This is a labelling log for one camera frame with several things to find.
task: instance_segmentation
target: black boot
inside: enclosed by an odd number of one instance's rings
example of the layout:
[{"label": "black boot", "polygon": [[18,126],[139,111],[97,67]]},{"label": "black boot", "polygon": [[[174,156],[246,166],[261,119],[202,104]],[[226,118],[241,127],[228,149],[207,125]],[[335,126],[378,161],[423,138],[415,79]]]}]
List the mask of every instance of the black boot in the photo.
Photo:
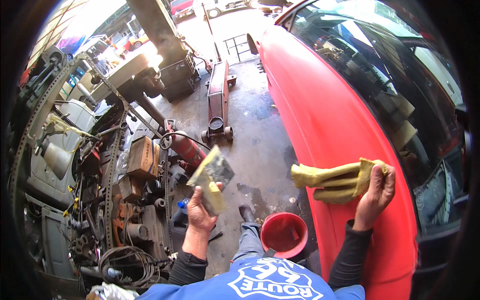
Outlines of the black boot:
[{"label": "black boot", "polygon": [[243,218],[245,223],[255,223],[255,217],[253,216],[253,211],[248,204],[240,203],[239,211],[240,211],[240,216]]}]

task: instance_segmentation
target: cardboard box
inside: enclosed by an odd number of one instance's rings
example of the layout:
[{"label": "cardboard box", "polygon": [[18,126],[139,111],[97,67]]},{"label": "cardboard box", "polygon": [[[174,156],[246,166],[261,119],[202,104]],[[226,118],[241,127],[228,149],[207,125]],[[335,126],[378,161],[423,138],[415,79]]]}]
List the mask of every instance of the cardboard box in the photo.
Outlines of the cardboard box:
[{"label": "cardboard box", "polygon": [[123,176],[119,181],[120,193],[124,202],[135,202],[142,197],[144,182],[131,176]]},{"label": "cardboard box", "polygon": [[134,141],[130,147],[127,174],[144,180],[155,179],[158,175],[160,145],[148,136]]}]

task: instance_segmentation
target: rag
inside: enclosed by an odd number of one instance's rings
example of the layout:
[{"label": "rag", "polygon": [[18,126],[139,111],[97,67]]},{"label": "rag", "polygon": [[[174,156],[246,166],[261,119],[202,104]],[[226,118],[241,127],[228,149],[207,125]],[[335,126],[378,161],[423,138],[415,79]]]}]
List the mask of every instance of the rag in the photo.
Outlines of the rag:
[{"label": "rag", "polygon": [[345,204],[363,194],[370,184],[370,174],[375,165],[387,172],[383,161],[360,157],[360,162],[346,164],[332,169],[319,169],[303,164],[292,165],[291,175],[297,188],[319,188],[313,192],[313,198],[324,203]]}]

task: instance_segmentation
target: blue t-shirt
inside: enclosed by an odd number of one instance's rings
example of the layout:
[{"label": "blue t-shirt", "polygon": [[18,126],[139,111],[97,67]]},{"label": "blue t-shirt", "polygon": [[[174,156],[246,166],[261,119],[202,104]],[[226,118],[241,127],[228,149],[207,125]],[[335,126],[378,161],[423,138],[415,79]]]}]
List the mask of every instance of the blue t-shirt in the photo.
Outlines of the blue t-shirt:
[{"label": "blue t-shirt", "polygon": [[361,285],[333,292],[317,274],[289,260],[252,257],[234,262],[230,271],[185,285],[155,284],[137,299],[365,299]]}]

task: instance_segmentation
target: jeans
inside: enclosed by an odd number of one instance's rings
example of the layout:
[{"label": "jeans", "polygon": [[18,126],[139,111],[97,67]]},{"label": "jeans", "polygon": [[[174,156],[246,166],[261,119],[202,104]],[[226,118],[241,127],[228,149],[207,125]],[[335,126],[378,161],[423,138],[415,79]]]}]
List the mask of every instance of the jeans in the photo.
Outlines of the jeans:
[{"label": "jeans", "polygon": [[233,256],[233,261],[263,256],[265,251],[258,235],[259,228],[260,224],[257,223],[242,223],[239,250]]}]

